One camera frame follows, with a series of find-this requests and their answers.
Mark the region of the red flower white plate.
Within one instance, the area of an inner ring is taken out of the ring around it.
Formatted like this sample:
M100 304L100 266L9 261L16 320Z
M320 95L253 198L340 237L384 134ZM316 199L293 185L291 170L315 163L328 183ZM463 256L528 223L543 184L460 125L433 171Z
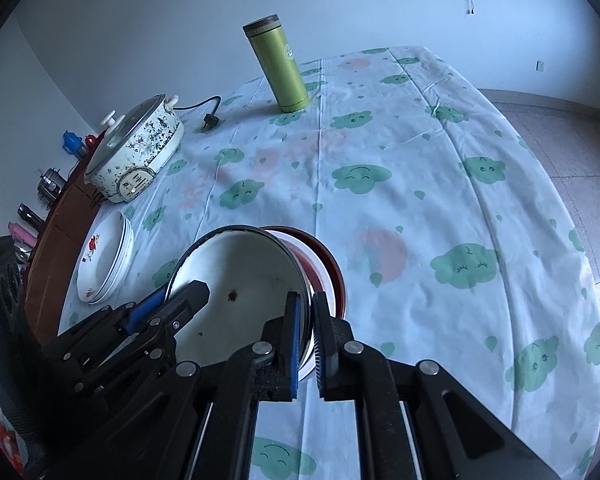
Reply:
M120 211L114 211L87 237L76 274L79 300L92 304L104 289L122 253L125 234L126 219Z

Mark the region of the white enamel bowl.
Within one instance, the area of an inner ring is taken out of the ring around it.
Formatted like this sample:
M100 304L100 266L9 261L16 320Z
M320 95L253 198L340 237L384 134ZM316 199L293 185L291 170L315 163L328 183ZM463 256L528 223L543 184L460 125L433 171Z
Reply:
M260 336L264 324L284 314L288 292L300 297L299 360L311 353L310 286L299 260L274 235L252 226L207 233L183 255L166 296L192 281L207 284L208 304L175 335L176 358L201 366L224 361Z

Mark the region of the red plastic bowl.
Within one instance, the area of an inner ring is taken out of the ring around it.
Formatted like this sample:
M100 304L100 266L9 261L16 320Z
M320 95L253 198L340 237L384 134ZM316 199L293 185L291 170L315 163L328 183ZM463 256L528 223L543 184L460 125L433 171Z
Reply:
M302 243L301 240L287 235L283 232L274 231L272 226L265 226L263 228L266 232L277 237L287 249L294 254L300 266L302 266L304 274L306 274L306 281L309 287L309 307L306 315L306 328L309 328L310 338L306 343L306 348L303 350L302 360L299 367L299 380L302 382L306 379L309 374L314 371L315 368L315 337L314 337L314 319L312 312L312 301L313 295L316 292L324 292L327 296L327 304L331 315L335 316L336 308L334 304L335 289L332 284L332 279L329 277L324 263L317 257L316 253Z

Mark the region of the pink flower rimmed plate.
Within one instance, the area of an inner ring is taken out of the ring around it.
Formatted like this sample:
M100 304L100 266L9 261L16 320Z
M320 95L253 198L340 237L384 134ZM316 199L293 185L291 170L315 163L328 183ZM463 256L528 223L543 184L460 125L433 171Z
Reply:
M92 304L100 304L106 299L109 299L120 287L126 272L129 270L134 245L134 231L131 221L126 218L124 214L123 217L126 219L126 234L123 241L122 253L114 266L114 270L112 271L108 283L104 286L104 289L100 294L96 296L95 301Z

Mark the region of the stainless steel bowl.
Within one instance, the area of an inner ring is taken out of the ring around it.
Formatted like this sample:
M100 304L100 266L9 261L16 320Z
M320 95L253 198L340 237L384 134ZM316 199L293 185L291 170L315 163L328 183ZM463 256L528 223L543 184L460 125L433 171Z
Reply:
M321 262L324 263L329 277L332 279L332 284L334 285L335 289L335 316L336 318L344 318L347 310L346 285L343 281L340 266L329 249L315 236L306 231L292 228L291 226L273 226L273 230L290 235L296 240L301 240L302 243L311 248L316 253L317 257L321 259Z

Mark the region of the brown wooden sideboard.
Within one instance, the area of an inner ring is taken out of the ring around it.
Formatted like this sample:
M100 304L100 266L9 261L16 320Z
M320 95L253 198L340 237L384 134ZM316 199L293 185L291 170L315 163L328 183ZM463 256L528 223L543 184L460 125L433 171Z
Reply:
M23 312L40 344L55 338L62 307L87 232L102 203L84 174L94 150L76 165L48 212L24 276Z

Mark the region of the pink thermos flask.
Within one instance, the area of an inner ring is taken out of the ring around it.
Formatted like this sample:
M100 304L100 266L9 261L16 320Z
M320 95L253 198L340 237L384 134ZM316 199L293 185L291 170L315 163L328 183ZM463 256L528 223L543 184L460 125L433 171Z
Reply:
M30 233L23 226L20 226L17 222L9 222L7 229L15 240L20 240L20 242L23 242L30 247L34 247L38 241L38 238L35 235Z

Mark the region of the black thermos flask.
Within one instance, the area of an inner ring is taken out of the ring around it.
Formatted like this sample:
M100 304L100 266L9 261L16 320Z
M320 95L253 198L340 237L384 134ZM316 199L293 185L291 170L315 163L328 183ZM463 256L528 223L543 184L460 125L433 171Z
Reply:
M42 232L44 230L44 220L36 214L29 206L26 204L20 204L18 206L18 216L27 224L35 229L36 232Z

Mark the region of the steel rice cooker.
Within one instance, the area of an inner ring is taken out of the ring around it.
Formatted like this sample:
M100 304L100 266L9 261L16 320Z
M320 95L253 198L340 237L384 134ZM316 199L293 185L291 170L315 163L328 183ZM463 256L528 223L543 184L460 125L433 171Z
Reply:
M38 180L38 198L47 207L53 206L66 186L66 179L55 168L48 168Z

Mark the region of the floral electric cooking pot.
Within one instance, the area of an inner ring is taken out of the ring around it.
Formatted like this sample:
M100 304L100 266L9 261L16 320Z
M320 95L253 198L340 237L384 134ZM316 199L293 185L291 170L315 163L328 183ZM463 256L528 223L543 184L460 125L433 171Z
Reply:
M111 203L135 200L181 144L184 125L175 113L176 104L177 96L157 94L123 115L108 114L84 181Z

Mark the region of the blue water bottle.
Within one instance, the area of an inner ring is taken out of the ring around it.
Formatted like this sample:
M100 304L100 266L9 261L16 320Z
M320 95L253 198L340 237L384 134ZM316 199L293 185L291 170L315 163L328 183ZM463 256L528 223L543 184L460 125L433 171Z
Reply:
M83 140L74 132L66 130L62 135L62 149L69 155L83 158L87 154L87 147Z

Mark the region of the floral white tablecloth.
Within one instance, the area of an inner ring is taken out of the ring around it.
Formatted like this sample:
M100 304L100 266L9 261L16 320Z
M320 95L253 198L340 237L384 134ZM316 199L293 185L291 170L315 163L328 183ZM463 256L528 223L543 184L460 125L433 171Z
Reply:
M600 434L600 304L553 182L507 119L422 47L304 63L310 105L263 78L182 114L182 144L121 206L135 240L113 304L163 285L227 224L292 226L336 258L359 340L437 361L559 477Z

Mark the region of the green thermos bottle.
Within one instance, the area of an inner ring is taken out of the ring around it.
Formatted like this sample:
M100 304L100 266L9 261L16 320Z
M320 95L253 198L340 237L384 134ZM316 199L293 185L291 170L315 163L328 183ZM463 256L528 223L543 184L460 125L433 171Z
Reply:
M294 113L306 108L310 102L309 93L278 15L259 18L242 26L242 30L280 110Z

